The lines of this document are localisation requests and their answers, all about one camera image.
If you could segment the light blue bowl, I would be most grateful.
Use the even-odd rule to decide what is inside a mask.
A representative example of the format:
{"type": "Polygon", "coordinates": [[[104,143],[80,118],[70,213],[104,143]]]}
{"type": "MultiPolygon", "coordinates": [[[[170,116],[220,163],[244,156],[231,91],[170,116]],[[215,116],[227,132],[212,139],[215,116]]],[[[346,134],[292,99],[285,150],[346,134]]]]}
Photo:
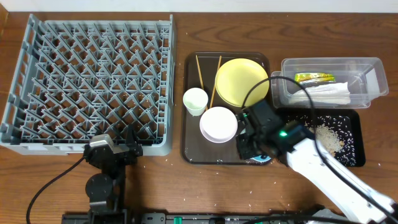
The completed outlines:
{"type": "Polygon", "coordinates": [[[260,163],[266,163],[266,162],[270,162],[272,160],[272,158],[269,156],[261,155],[261,156],[252,157],[251,160],[260,162],[260,163]]]}

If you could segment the white pink bowl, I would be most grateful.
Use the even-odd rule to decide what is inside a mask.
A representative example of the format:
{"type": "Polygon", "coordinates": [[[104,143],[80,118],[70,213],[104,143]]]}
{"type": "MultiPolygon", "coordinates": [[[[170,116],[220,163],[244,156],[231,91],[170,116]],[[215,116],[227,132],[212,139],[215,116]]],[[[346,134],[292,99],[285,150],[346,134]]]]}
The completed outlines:
{"type": "Polygon", "coordinates": [[[202,135],[213,143],[224,143],[231,140],[238,130],[235,114],[224,107],[213,107],[203,113],[200,118],[202,135]]]}

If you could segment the yellow round plate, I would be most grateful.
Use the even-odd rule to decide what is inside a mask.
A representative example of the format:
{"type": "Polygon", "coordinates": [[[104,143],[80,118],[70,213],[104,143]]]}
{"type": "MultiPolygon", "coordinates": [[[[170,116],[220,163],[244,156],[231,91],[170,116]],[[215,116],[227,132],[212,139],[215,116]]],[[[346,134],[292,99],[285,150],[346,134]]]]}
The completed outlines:
{"type": "Polygon", "coordinates": [[[227,104],[240,108],[250,89],[266,78],[266,70],[257,62],[246,58],[232,59],[218,70],[216,91],[227,104]]]}

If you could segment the white plastic cup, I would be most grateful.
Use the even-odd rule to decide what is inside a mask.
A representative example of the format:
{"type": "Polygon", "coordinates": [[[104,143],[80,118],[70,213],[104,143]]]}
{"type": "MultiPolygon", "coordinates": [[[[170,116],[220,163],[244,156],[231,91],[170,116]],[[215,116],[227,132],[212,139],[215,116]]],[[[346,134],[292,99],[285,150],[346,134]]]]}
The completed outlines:
{"type": "Polygon", "coordinates": [[[208,95],[201,88],[191,88],[183,95],[183,104],[192,116],[204,113],[208,103],[208,95]]]}

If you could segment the green snack wrapper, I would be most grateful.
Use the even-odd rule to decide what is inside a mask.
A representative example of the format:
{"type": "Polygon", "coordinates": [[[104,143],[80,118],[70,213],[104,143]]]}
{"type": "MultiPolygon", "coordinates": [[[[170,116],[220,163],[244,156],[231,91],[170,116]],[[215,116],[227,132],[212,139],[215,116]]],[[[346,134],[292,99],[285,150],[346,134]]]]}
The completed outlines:
{"type": "Polygon", "coordinates": [[[300,84],[315,82],[335,82],[335,76],[331,73],[296,73],[294,80],[300,84]]]}

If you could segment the white napkin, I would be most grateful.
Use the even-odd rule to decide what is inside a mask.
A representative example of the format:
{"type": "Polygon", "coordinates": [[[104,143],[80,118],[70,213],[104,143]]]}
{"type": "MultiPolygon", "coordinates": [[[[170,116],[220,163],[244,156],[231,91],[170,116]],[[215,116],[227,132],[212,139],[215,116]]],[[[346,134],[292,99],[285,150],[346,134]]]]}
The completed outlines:
{"type": "MultiPolygon", "coordinates": [[[[314,104],[328,103],[347,105],[351,103],[347,82],[313,86],[305,90],[310,95],[314,104]]],[[[288,103],[290,105],[309,103],[309,99],[303,90],[299,90],[289,98],[288,103]]]]}

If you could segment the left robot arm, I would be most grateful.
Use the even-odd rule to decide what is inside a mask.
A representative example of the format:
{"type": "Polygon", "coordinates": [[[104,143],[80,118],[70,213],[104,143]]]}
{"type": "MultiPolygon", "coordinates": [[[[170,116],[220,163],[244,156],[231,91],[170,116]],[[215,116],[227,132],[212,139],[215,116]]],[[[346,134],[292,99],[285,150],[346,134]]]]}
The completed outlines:
{"type": "Polygon", "coordinates": [[[126,167],[136,164],[142,155],[142,145],[131,124],[124,145],[115,145],[108,134],[93,136],[85,145],[84,160],[101,171],[91,176],[85,186],[90,200],[88,223],[132,223],[131,213],[124,206],[126,167]]]}

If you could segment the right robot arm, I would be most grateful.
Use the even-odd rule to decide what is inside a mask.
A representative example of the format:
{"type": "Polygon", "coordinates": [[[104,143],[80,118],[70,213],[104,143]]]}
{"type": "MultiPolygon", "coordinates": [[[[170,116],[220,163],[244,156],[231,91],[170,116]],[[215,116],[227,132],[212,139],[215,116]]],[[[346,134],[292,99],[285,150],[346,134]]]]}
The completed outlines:
{"type": "Polygon", "coordinates": [[[327,152],[298,122],[255,130],[236,138],[242,158],[267,154],[308,179],[355,223],[397,223],[397,202],[371,188],[327,152]]]}

